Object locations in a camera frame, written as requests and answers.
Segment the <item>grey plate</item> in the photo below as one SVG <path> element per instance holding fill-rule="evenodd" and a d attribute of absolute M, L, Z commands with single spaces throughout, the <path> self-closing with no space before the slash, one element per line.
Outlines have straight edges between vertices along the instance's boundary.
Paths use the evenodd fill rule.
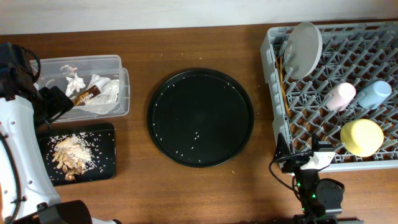
<path fill-rule="evenodd" d="M 322 35 L 311 22 L 302 22 L 290 33 L 284 52 L 287 72 L 292 68 L 290 78 L 299 80 L 310 75 L 317 67 L 322 54 Z"/>

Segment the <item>yellow-green bowl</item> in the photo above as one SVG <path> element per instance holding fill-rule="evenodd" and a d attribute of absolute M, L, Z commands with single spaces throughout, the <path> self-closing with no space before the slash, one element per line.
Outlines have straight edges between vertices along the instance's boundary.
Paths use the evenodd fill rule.
<path fill-rule="evenodd" d="M 359 157 L 369 157 L 382 146 L 384 133 L 374 121 L 357 119 L 342 127 L 340 139 L 348 152 Z"/>

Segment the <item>light blue cup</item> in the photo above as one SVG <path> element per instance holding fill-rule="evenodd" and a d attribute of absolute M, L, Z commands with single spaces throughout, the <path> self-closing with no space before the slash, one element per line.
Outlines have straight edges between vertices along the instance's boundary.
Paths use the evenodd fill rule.
<path fill-rule="evenodd" d="M 358 101 L 359 106 L 369 110 L 375 110 L 392 93 L 390 84 L 385 81 L 376 81 L 363 90 L 364 97 Z"/>

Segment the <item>food scraps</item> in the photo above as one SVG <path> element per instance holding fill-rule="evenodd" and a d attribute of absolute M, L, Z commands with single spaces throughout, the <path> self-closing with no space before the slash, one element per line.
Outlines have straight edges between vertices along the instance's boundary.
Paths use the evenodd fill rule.
<path fill-rule="evenodd" d="M 54 136 L 49 138 L 49 152 L 45 153 L 44 161 L 47 165 L 54 166 L 51 171 L 55 171 L 60 177 L 50 175 L 50 180 L 76 181 L 78 177 L 85 174 L 92 174 L 94 171 L 104 173 L 104 166 L 100 165 L 98 145 L 85 139 L 89 135 L 86 133 L 69 134 Z"/>

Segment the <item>wooden chopstick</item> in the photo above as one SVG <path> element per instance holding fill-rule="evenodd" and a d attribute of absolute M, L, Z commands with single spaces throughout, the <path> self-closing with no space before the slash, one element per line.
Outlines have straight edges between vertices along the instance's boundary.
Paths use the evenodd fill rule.
<path fill-rule="evenodd" d="M 279 83 L 282 86 L 283 80 L 282 80 L 282 75 L 281 75 L 281 71 L 280 71 L 280 60 L 279 60 L 279 57 L 276 57 L 276 56 L 275 56 L 275 66 L 276 66 L 277 74 L 279 77 Z"/>
<path fill-rule="evenodd" d="M 281 87 L 281 92 L 282 92 L 282 99 L 284 103 L 284 108 L 285 108 L 285 113 L 289 117 L 290 116 L 290 111 L 289 111 L 289 106 L 287 103 L 286 95 L 285 95 L 285 90 L 284 90 L 284 83 L 283 83 L 283 67 L 282 67 L 282 57 L 280 56 L 278 59 L 278 66 L 279 66 L 279 81 L 280 81 L 280 87 Z"/>

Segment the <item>small white tissue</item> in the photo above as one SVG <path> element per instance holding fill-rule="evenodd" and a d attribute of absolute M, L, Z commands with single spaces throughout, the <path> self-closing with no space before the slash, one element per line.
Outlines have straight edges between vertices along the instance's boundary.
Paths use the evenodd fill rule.
<path fill-rule="evenodd" d="M 67 89 L 65 92 L 67 96 L 72 96 L 74 92 L 79 93 L 81 89 L 84 89 L 84 87 L 86 87 L 83 79 L 78 77 L 76 73 L 73 74 L 73 77 L 66 77 L 66 80 L 68 81 Z"/>

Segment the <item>pink cup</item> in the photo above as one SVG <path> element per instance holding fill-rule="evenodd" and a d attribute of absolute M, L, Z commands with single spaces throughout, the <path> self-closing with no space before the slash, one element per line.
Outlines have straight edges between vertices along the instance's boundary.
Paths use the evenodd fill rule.
<path fill-rule="evenodd" d="M 348 82 L 340 83 L 326 94 L 328 98 L 326 107 L 329 110 L 343 111 L 355 95 L 356 89 L 352 84 Z"/>

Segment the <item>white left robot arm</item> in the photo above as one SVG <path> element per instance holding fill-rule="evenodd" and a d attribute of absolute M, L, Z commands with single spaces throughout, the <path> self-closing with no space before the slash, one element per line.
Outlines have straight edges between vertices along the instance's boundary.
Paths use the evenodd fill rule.
<path fill-rule="evenodd" d="M 81 200 L 62 202 L 50 181 L 36 138 L 74 107 L 58 87 L 37 89 L 35 54 L 1 44 L 1 217 L 3 223 L 101 223 Z"/>

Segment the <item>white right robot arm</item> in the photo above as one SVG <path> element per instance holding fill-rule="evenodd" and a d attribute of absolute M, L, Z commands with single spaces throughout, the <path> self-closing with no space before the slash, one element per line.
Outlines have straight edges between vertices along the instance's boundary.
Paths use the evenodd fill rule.
<path fill-rule="evenodd" d="M 283 134 L 278 134 L 269 172 L 284 187 L 291 190 L 300 201 L 301 215 L 294 215 L 292 223 L 363 223 L 357 218 L 339 219 L 345 186 L 342 182 L 320 178 L 319 172 L 331 164 L 335 156 L 330 142 L 321 141 L 313 134 L 311 149 L 292 154 Z M 274 164 L 282 165 L 282 172 L 293 175 L 292 183 L 286 184 L 272 170 Z"/>

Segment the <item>gold brown snack wrapper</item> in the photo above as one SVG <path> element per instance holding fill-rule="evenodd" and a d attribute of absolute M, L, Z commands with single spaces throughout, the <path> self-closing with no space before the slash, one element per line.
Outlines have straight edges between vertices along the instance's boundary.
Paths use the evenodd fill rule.
<path fill-rule="evenodd" d="M 100 89 L 96 85 L 93 85 L 91 88 L 84 91 L 82 94 L 78 95 L 76 98 L 72 99 L 72 102 L 74 103 L 75 106 L 82 106 L 88 100 L 92 99 L 93 97 L 96 97 L 99 94 L 100 94 Z"/>

